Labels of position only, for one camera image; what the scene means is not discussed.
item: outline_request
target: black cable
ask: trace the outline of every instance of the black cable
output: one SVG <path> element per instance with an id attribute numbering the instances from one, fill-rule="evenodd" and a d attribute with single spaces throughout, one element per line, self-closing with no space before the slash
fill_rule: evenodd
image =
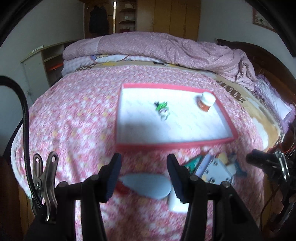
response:
<path id="1" fill-rule="evenodd" d="M 41 200 L 38 197 L 37 191 L 34 187 L 34 182 L 31 173 L 30 166 L 30 152 L 29 152 L 29 108 L 27 104 L 27 99 L 22 91 L 22 88 L 12 79 L 6 76 L 0 76 L 0 85 L 4 85 L 6 87 L 11 88 L 18 96 L 21 105 L 22 105 L 22 114 L 23 114 L 23 141 L 24 141 L 24 160 L 25 160 L 25 171 L 26 177 L 29 184 L 30 191 L 34 198 L 34 201 L 38 205 L 39 208 L 42 207 Z"/>
<path id="2" fill-rule="evenodd" d="M 271 197 L 268 199 L 268 201 L 266 202 L 266 204 L 264 205 L 261 213 L 260 213 L 260 230 L 262 231 L 262 214 L 264 212 L 264 210 L 266 209 L 267 205 L 270 203 L 270 201 L 275 197 L 276 193 L 278 192 L 278 190 L 280 189 L 280 185 L 277 187 L 277 189 L 272 193 Z"/>

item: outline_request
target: bed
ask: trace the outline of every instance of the bed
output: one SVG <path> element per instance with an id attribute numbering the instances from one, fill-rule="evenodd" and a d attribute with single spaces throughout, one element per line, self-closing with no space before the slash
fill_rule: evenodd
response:
<path id="1" fill-rule="evenodd" d="M 30 155 L 39 153 L 46 159 L 54 150 L 60 158 L 56 184 L 83 181 L 107 164 L 117 150 L 115 120 L 122 84 L 148 82 L 206 89 L 224 106 L 239 135 L 236 140 L 165 151 L 121 151 L 120 174 L 152 172 L 168 177 L 165 160 L 169 153 L 183 164 L 200 153 L 235 152 L 248 176 L 235 179 L 234 187 L 258 221 L 264 205 L 263 173 L 246 164 L 245 156 L 254 148 L 267 151 L 283 142 L 288 124 L 295 118 L 295 79 L 278 59 L 258 46 L 223 40 L 218 44 L 230 48 L 137 32 L 70 45 L 64 52 L 64 77 L 30 108 Z M 288 121 L 280 119 L 256 90 L 258 74 L 264 74 L 281 96 L 289 94 L 284 99 L 291 107 Z M 11 164 L 19 185 L 30 196 L 22 152 L 21 127 L 11 147 Z M 101 204 L 101 211 L 108 240 L 179 240 L 186 218 L 170 212 L 166 199 L 152 200 L 135 193 L 122 196 L 115 192 L 107 204 Z M 207 240 L 212 212 L 209 204 Z M 82 240 L 78 202 L 76 235 Z"/>

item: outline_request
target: green toy figure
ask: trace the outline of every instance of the green toy figure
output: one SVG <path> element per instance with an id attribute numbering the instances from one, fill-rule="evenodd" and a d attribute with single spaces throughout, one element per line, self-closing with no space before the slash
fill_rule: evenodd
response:
<path id="1" fill-rule="evenodd" d="M 165 121 L 168 118 L 168 116 L 170 115 L 169 108 L 168 108 L 168 102 L 159 103 L 159 101 L 158 101 L 158 102 L 154 102 L 154 104 L 156 105 L 155 110 L 158 111 L 161 120 Z"/>

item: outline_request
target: white bottle cap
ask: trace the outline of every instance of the white bottle cap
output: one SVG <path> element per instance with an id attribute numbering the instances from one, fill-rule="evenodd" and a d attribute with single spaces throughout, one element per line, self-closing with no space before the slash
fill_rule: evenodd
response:
<path id="1" fill-rule="evenodd" d="M 216 97 L 209 93 L 209 92 L 204 92 L 200 98 L 200 100 L 207 106 L 211 107 L 215 101 L 216 101 Z"/>

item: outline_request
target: light blue oval object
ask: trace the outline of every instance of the light blue oval object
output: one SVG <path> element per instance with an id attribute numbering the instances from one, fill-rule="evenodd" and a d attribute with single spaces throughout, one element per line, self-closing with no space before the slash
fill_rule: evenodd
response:
<path id="1" fill-rule="evenodd" d="M 131 173 L 120 177 L 119 180 L 140 196 L 157 200 L 165 198 L 172 189 L 171 181 L 161 174 Z"/>

